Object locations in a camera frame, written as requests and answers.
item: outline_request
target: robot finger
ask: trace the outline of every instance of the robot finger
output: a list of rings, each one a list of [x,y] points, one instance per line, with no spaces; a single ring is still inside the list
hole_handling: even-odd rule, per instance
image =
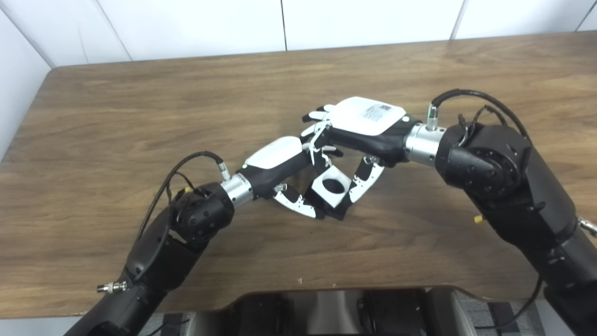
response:
[[[323,219],[325,217],[323,210],[313,206],[288,184],[279,184],[274,188],[274,191],[276,191],[276,195],[273,198],[290,210],[311,218]]]
[[[326,111],[313,111],[303,116],[303,122],[308,123],[310,121],[322,121],[329,120],[329,112]]]
[[[303,144],[303,150],[306,151],[309,149],[309,143],[304,143]],[[344,152],[339,150],[336,146],[323,146],[323,148],[321,148],[321,150],[329,155],[333,155],[335,157],[343,157],[344,156]]]
[[[307,143],[307,140],[309,140],[313,135],[315,135],[315,124],[302,131],[298,138],[300,139],[301,143]]]

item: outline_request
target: cable connector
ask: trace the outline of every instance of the cable connector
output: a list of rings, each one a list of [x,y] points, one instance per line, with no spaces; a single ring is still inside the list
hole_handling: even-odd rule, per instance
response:
[[[591,234],[591,236],[597,238],[597,225],[593,224],[592,222],[590,222],[582,217],[578,217],[577,222],[578,222],[578,226],[587,230]]]
[[[226,163],[219,163],[218,164],[218,168],[220,168],[220,172],[222,174],[222,178],[224,179],[224,181],[229,181],[230,180],[230,172],[228,171],[228,168],[226,167]]]
[[[106,283],[104,285],[98,285],[96,291],[98,293],[108,293],[108,294],[112,294],[112,293],[118,293],[118,292],[124,292],[128,289],[128,282],[126,281],[114,281],[114,282],[109,282]]]
[[[439,111],[438,107],[431,104],[429,105],[429,110],[427,110],[427,130],[428,131],[435,131],[438,129],[438,117]]]

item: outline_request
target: white wall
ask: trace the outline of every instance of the white wall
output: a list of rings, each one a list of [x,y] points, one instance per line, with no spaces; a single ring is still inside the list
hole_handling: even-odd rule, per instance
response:
[[[0,11],[0,158],[50,66]]]
[[[573,32],[595,0],[467,0],[456,38]]]
[[[2,9],[52,66],[130,60],[93,0],[2,0]]]
[[[282,2],[288,50],[449,39],[462,4],[462,0]]]
[[[597,9],[595,8],[597,7],[594,6],[593,10],[587,15],[583,24],[578,28],[578,31],[597,30]]]
[[[285,50],[279,0],[100,3],[133,60]]]

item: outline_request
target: black cable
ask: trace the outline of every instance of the black cable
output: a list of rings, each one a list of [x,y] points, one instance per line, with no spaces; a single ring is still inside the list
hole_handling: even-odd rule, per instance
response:
[[[371,295],[370,291],[365,291],[365,295],[367,296],[367,299],[369,301],[369,309],[368,309],[367,315],[369,315],[369,326],[371,328],[371,333],[377,334],[377,322],[376,322],[376,317],[375,317],[375,302],[373,301],[373,296]]]
[[[468,140],[469,137],[471,137],[471,136],[473,136],[473,134],[475,134],[475,129],[476,129],[477,123],[479,121],[479,117],[481,116],[481,114],[484,111],[489,111],[490,113],[495,114],[496,117],[500,120],[500,123],[502,125],[508,126],[508,122],[506,121],[504,116],[500,113],[500,111],[494,109],[490,105],[485,105],[477,111],[477,113],[475,114],[475,117],[473,118],[473,121],[470,124],[470,127],[468,127],[468,129],[466,127],[464,127],[466,133],[464,134],[464,138],[463,138],[461,144],[464,144]],[[458,114],[458,123],[462,124],[462,120],[464,120],[464,117],[462,117],[462,114]]]
[[[525,302],[524,305],[522,305],[521,309],[514,315],[512,316],[512,318],[510,320],[508,320],[505,323],[499,324],[499,325],[484,325],[484,326],[475,326],[475,329],[480,329],[480,330],[487,330],[487,329],[500,329],[500,328],[504,328],[505,326],[509,326],[512,323],[516,322],[516,320],[521,317],[521,315],[529,308],[531,307],[531,305],[533,304],[533,302],[535,302],[535,300],[537,299],[537,296],[539,296],[539,292],[541,291],[541,285],[543,284],[543,279],[541,279],[541,277],[539,277],[537,279],[537,284],[535,285],[535,290],[533,290],[533,294],[531,294],[531,297],[528,299],[527,302]]]
[[[153,210],[155,209],[155,206],[158,203],[159,198],[164,193],[164,190],[166,191],[166,195],[168,196],[168,222],[166,223],[164,233],[162,233],[158,248],[153,253],[151,259],[149,260],[149,262],[147,263],[145,268],[141,272],[137,273],[135,275],[135,277],[131,280],[131,285],[134,285],[135,283],[137,283],[147,273],[148,269],[151,268],[151,266],[157,259],[160,251],[162,250],[162,248],[164,247],[164,245],[166,244],[166,241],[168,239],[168,233],[170,232],[172,217],[174,216],[174,205],[172,203],[172,192],[170,190],[170,181],[172,180],[172,177],[178,173],[178,169],[180,169],[182,167],[182,165],[184,165],[188,161],[192,160],[193,158],[201,157],[201,156],[207,156],[207,157],[213,158],[214,161],[216,162],[216,164],[220,164],[220,163],[224,162],[224,160],[222,160],[218,155],[215,155],[212,152],[207,152],[207,151],[196,152],[196,153],[193,153],[193,154],[185,157],[184,159],[180,160],[180,162],[178,162],[176,164],[176,166],[174,166],[174,168],[172,168],[170,173],[168,173],[164,182],[159,187],[158,193],[153,198],[153,201],[152,201],[151,205],[149,206],[149,209],[147,210],[147,214],[145,214],[145,218],[143,219],[143,222],[141,223],[141,227],[139,228],[139,233],[137,233],[137,239],[135,240],[135,242],[137,242],[137,241],[139,241],[139,239],[141,239],[141,236],[143,235],[143,232],[145,231],[145,228],[147,227],[147,223],[149,222],[149,219],[151,218],[151,214],[152,214]],[[190,180],[188,180],[188,178],[184,174],[182,174],[182,173],[178,173],[178,174],[181,175],[185,180],[187,180],[187,183],[192,185],[190,183]]]
[[[172,204],[172,191],[170,190],[170,183],[166,184],[166,195],[168,196],[168,221],[166,222],[166,227],[164,229],[164,233],[159,239],[158,248],[155,249],[151,259],[147,262],[147,265],[143,270],[131,280],[131,285],[137,283],[141,278],[147,273],[147,271],[151,268],[155,260],[158,258],[160,251],[164,248],[166,241],[168,240],[168,233],[170,232],[170,228],[172,227],[172,217],[174,216],[174,205]]]
[[[180,175],[180,176],[181,176],[181,177],[182,177],[182,178],[183,178],[183,179],[184,179],[184,180],[187,182],[187,184],[189,185],[189,188],[191,188],[191,189],[193,189],[193,190],[195,189],[195,186],[194,186],[194,185],[193,185],[193,183],[190,181],[190,179],[189,179],[188,177],[186,177],[186,175],[185,175],[185,174],[183,174],[183,173],[181,173],[181,172],[176,172],[175,174],[176,174],[176,175]]]
[[[167,326],[177,326],[177,325],[183,325],[185,323],[187,323],[189,321],[189,319],[180,321],[180,322],[176,322],[176,323],[163,323],[161,326],[157,327],[154,331],[150,332],[149,334],[147,334],[147,336],[154,336],[156,335],[160,330],[164,329]]]
[[[526,128],[524,127],[524,125],[522,124],[522,122],[520,121],[520,119],[518,119],[518,117],[516,116],[516,114],[514,112],[512,112],[512,110],[509,109],[506,105],[504,105],[504,103],[502,103],[501,101],[497,100],[496,98],[493,98],[489,94],[486,94],[486,93],[483,93],[483,92],[480,92],[480,91],[475,91],[475,90],[455,88],[454,90],[446,91],[446,92],[440,94],[439,96],[435,97],[431,101],[431,105],[433,105],[436,108],[438,108],[441,105],[441,103],[443,103],[447,99],[450,99],[450,98],[456,97],[456,96],[473,96],[473,97],[478,97],[478,98],[481,98],[481,99],[485,99],[488,102],[492,103],[493,105],[497,106],[498,109],[500,109],[505,115],[507,115],[514,122],[514,124],[518,128],[518,131],[520,132],[520,134],[531,145],[533,144],[531,142],[531,137],[528,135],[528,132],[527,132]]]
[[[208,151],[196,152],[196,153],[193,153],[193,154],[185,157],[184,159],[180,160],[180,162],[178,162],[176,164],[176,166],[174,166],[174,168],[172,168],[172,170],[170,171],[170,173],[168,173],[168,175],[164,179],[164,182],[159,187],[158,193],[155,194],[155,197],[153,198],[153,201],[151,202],[151,204],[149,206],[149,209],[147,210],[147,213],[145,214],[145,217],[143,218],[143,221],[141,222],[141,227],[139,228],[139,232],[137,233],[137,238],[135,239],[135,242],[137,242],[137,241],[139,241],[139,239],[141,239],[141,236],[143,235],[143,232],[145,231],[145,227],[147,227],[147,223],[149,223],[149,219],[151,218],[151,214],[153,213],[153,210],[155,209],[155,206],[158,204],[159,198],[164,193],[164,189],[166,188],[166,184],[170,183],[170,180],[172,179],[172,177],[174,176],[174,174],[176,174],[176,171],[178,171],[178,169],[182,167],[182,165],[184,165],[185,163],[187,163],[188,161],[190,161],[190,160],[192,160],[192,159],[194,159],[196,157],[201,157],[201,156],[211,157],[212,159],[214,159],[214,161],[216,162],[216,164],[220,164],[220,163],[224,162],[224,160],[222,160],[221,157],[219,157],[218,155],[215,155],[212,152],[208,152]]]

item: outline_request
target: white robotic hand cover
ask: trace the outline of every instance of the white robotic hand cover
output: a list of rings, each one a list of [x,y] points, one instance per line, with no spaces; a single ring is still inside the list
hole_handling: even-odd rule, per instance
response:
[[[245,160],[245,164],[262,169],[271,169],[303,150],[303,145],[295,136],[283,136],[266,145]]]
[[[325,105],[324,110],[313,111],[309,116],[327,121],[335,129],[370,136],[382,134],[406,114],[399,106],[362,97],[351,97],[337,105]],[[312,125],[302,135],[314,133],[315,128],[316,125]]]

